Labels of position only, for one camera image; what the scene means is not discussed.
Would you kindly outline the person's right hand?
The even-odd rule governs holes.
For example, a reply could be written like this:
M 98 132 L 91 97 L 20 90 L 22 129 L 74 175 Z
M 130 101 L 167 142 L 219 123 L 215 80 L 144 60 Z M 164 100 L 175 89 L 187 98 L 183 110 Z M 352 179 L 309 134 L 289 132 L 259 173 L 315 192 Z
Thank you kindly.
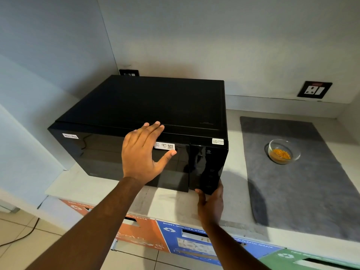
M 223 184 L 219 180 L 217 189 L 206 198 L 206 204 L 203 207 L 197 206 L 199 220 L 203 228 L 213 224 L 219 225 L 224 208 L 223 192 Z

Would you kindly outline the person's left hand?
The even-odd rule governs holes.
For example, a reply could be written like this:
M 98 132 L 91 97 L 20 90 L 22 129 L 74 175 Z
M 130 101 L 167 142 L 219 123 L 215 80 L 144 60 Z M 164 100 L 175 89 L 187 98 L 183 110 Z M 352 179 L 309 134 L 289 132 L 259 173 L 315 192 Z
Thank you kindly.
M 139 131 L 137 142 L 130 148 L 122 148 L 122 165 L 124 177 L 119 182 L 120 185 L 136 185 L 143 187 L 146 183 L 153 180 L 160 173 L 154 171 L 154 160 L 152 159 L 152 150 L 154 145 L 141 145 L 141 132 L 144 128 L 150 126 L 146 122 Z M 164 131 L 164 125 L 160 125 L 160 133 Z

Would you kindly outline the black microwave oven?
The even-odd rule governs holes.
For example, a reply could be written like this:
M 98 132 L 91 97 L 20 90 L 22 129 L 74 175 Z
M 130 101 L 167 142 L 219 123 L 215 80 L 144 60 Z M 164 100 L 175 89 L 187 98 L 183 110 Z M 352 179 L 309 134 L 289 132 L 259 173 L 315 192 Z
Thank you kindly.
M 89 176 L 120 180 L 124 137 L 156 121 L 165 127 L 157 141 L 175 144 L 177 154 L 147 186 L 211 195 L 229 150 L 222 80 L 112 75 L 48 130 Z

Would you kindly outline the person's left forearm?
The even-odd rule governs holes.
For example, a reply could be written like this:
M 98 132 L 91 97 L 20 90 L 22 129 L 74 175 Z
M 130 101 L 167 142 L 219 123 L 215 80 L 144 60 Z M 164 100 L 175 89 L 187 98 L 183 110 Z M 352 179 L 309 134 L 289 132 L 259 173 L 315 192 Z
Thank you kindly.
M 100 270 L 146 178 L 124 177 L 78 223 L 25 270 Z

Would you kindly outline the person's right forearm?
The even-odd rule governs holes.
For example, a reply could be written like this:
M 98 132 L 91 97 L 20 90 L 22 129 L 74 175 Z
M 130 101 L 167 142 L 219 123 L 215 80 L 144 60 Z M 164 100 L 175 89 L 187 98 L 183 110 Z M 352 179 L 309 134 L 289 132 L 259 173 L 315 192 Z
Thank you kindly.
M 219 224 L 201 222 L 223 270 L 271 270 L 247 252 Z

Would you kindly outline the blue recycling bin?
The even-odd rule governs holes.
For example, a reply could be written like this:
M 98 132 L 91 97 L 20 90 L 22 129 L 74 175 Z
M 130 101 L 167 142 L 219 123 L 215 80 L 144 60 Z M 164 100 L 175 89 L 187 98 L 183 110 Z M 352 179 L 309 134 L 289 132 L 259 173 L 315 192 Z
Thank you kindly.
M 204 230 L 156 220 L 171 253 L 220 266 L 221 263 Z M 256 259 L 273 254 L 283 247 L 233 236 L 234 240 Z

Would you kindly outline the orange recycling bin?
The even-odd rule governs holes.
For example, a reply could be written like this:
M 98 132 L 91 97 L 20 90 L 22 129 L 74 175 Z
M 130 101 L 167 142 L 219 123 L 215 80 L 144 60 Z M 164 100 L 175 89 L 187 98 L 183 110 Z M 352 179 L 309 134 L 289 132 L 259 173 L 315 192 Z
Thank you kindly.
M 127 213 L 115 238 L 167 253 L 170 252 L 164 236 L 153 218 Z

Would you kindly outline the orange shredded food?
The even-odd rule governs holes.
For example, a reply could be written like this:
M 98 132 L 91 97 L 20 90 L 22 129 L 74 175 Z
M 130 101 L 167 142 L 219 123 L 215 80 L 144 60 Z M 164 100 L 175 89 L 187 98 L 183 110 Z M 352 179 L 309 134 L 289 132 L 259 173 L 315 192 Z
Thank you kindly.
M 270 155 L 279 161 L 287 161 L 291 160 L 291 155 L 286 151 L 282 149 L 274 149 L 271 151 Z

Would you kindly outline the grey felt mat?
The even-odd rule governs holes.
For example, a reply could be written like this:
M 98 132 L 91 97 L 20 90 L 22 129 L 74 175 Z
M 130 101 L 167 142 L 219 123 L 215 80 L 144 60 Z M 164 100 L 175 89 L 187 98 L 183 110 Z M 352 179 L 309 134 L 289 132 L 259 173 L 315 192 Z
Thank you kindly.
M 360 193 L 313 123 L 241 116 L 240 124 L 258 224 L 360 242 Z M 272 161 L 275 139 L 294 145 L 299 159 Z

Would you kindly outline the small glass bowl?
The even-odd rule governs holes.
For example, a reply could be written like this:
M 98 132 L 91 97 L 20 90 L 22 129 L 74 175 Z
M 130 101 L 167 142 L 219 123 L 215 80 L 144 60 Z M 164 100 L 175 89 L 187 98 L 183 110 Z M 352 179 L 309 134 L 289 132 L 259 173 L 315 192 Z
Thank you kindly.
M 286 150 L 291 155 L 291 160 L 279 161 L 274 159 L 270 153 L 274 149 Z M 300 150 L 290 141 L 284 139 L 274 139 L 268 144 L 268 157 L 275 163 L 286 165 L 297 161 L 301 156 Z

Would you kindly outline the green recycling bin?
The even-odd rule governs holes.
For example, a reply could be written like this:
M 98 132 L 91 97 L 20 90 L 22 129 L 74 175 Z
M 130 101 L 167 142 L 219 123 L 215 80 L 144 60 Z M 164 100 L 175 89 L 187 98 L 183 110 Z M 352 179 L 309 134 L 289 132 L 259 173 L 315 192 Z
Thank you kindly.
M 282 249 L 259 259 L 271 270 L 360 270 L 360 264 Z

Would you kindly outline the black wall socket with switch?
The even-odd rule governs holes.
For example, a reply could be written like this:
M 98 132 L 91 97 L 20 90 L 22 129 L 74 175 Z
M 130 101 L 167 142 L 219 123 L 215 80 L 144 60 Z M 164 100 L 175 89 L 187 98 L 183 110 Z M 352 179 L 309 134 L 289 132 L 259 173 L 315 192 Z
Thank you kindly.
M 299 98 L 322 99 L 332 86 L 332 82 L 305 81 L 297 94 Z

